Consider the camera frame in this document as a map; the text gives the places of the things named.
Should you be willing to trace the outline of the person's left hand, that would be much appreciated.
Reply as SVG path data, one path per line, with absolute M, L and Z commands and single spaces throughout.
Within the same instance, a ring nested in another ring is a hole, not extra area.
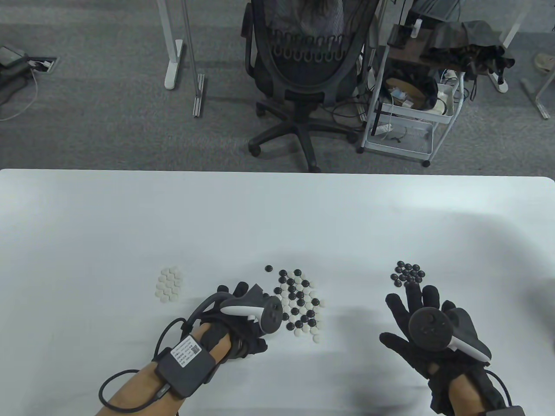
M 230 359 L 265 352 L 268 348 L 262 339 L 260 324 L 247 317 L 221 312 L 221 300 L 201 315 L 198 339 L 215 359 L 216 364 Z

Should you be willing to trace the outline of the person's right hand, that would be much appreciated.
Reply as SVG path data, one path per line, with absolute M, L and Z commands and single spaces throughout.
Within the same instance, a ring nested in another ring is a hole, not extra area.
M 410 336 L 409 321 L 419 309 L 432 307 L 446 313 L 454 309 L 455 304 L 449 300 L 441 302 L 438 289 L 432 285 L 421 288 L 418 283 L 408 283 L 405 293 L 406 302 L 402 302 L 397 293 L 386 296 L 387 307 L 404 336 L 383 332 L 380 342 L 428 380 L 432 410 L 446 416 L 479 416 L 506 408 L 505 400 L 489 379 L 484 363 L 460 351 L 425 351 Z

